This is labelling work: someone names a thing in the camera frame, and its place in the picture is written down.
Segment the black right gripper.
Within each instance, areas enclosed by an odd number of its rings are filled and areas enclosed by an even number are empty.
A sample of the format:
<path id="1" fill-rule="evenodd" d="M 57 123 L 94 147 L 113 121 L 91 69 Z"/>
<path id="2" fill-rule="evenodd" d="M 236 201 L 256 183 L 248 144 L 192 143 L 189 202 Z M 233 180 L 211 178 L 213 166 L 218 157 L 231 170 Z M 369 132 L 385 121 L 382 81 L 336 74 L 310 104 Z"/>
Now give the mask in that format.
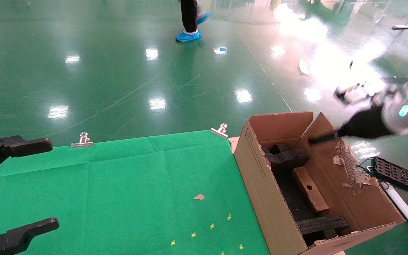
<path id="1" fill-rule="evenodd" d="M 371 108 L 355 113 L 337 131 L 319 137 L 308 139 L 309 144 L 321 144 L 333 141 L 338 137 L 359 137 L 365 139 L 376 139 L 395 135 L 389 130 L 383 120 L 383 106 L 372 106 Z"/>

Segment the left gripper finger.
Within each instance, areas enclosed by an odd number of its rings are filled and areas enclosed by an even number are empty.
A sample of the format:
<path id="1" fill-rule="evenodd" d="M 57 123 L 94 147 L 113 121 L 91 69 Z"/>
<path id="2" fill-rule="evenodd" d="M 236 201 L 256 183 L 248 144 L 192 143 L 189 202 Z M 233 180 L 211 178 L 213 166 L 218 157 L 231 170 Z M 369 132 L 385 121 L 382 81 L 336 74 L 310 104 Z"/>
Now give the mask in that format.
<path id="1" fill-rule="evenodd" d="M 21 158 L 52 151 L 48 138 L 24 140 L 21 136 L 0 137 L 0 164 L 8 158 Z"/>
<path id="2" fill-rule="evenodd" d="M 34 237 L 59 228 L 57 218 L 47 218 L 0 234 L 0 255 L 16 255 L 27 250 Z"/>

